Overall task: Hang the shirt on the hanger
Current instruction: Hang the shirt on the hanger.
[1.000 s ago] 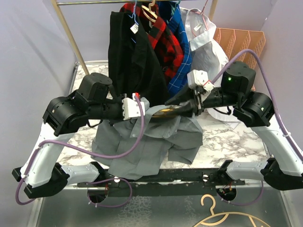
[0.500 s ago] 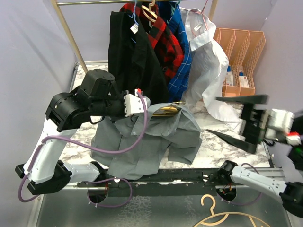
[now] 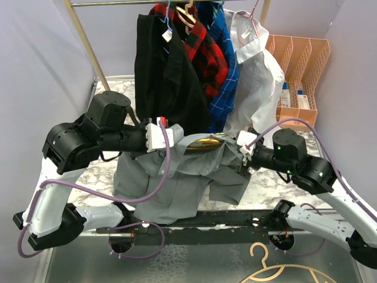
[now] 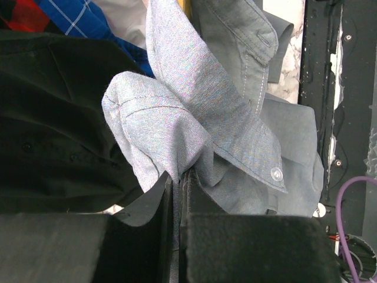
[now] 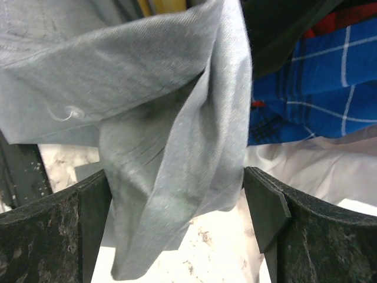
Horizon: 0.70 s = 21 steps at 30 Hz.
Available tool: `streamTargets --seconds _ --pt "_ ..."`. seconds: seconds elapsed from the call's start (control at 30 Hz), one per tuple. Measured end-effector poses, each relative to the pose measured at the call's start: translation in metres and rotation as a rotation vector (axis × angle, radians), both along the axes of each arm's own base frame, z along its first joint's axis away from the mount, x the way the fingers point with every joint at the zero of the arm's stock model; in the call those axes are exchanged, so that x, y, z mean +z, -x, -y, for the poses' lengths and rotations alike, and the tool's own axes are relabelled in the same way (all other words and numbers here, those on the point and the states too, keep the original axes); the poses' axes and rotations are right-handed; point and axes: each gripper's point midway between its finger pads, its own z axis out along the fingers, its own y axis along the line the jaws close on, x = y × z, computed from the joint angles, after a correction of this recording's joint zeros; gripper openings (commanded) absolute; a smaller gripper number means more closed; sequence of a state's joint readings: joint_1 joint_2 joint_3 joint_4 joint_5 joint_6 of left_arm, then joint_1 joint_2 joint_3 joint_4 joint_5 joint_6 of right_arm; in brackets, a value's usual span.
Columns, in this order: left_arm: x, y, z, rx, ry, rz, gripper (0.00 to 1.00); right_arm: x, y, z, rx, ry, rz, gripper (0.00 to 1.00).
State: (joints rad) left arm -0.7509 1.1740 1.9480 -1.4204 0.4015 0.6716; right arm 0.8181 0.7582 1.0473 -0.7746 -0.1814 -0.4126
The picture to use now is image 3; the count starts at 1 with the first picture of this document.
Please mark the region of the yellow wire hanger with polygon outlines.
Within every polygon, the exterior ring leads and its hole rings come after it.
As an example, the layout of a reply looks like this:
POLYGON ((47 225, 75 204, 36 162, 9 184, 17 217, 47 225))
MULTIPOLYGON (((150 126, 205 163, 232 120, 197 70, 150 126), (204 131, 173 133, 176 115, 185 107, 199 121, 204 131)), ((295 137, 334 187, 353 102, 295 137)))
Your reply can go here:
POLYGON ((228 134, 226 133, 212 133, 209 135, 209 137, 198 139, 189 144, 185 152, 194 153, 200 151, 209 152, 211 150, 215 150, 224 143, 223 139, 227 136, 228 134))

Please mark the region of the grey button shirt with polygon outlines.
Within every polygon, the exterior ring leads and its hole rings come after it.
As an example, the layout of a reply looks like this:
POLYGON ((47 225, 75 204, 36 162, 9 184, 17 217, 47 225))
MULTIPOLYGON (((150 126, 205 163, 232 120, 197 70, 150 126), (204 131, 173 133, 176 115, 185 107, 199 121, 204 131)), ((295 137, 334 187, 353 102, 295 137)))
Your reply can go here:
MULTIPOLYGON (((243 156, 230 137, 209 152, 189 152, 188 146, 205 134, 184 135, 178 124, 171 126, 174 147, 168 179, 162 189, 149 200, 135 203, 134 216, 143 221, 172 224, 178 219, 196 216, 205 188, 210 200, 238 205, 249 184, 250 173, 242 167, 243 156)), ((113 195, 136 199, 150 194, 164 173, 166 154, 157 151, 134 156, 123 153, 114 174, 113 195)))

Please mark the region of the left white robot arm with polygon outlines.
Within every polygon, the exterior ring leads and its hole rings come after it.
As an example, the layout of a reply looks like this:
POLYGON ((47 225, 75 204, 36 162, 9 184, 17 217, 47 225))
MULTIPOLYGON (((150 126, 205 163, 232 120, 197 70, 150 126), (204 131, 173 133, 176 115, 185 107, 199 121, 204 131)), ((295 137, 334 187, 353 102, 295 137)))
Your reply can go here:
POLYGON ((123 202, 80 208, 68 203, 72 187, 89 164, 104 152, 145 153, 146 123, 135 119, 131 101, 115 91, 97 94, 86 113, 73 123, 54 126, 42 148, 41 174, 35 188, 38 198, 27 210, 13 216, 22 232, 29 232, 28 243, 39 253, 66 245, 83 231, 113 228, 125 232, 130 225, 123 202))

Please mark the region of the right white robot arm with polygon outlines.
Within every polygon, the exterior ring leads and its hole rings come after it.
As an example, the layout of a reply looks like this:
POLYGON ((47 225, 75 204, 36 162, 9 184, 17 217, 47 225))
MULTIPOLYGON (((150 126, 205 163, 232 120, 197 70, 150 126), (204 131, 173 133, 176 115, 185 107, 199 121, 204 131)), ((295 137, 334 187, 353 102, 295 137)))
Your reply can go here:
POLYGON ((314 233, 344 248, 360 264, 376 269, 376 210, 348 186, 328 160, 308 154, 302 136, 280 129, 273 134, 270 149, 254 133, 242 130, 236 144, 243 167, 286 174, 287 182, 324 201, 344 218, 336 221, 281 200, 262 224, 278 231, 293 228, 314 233))

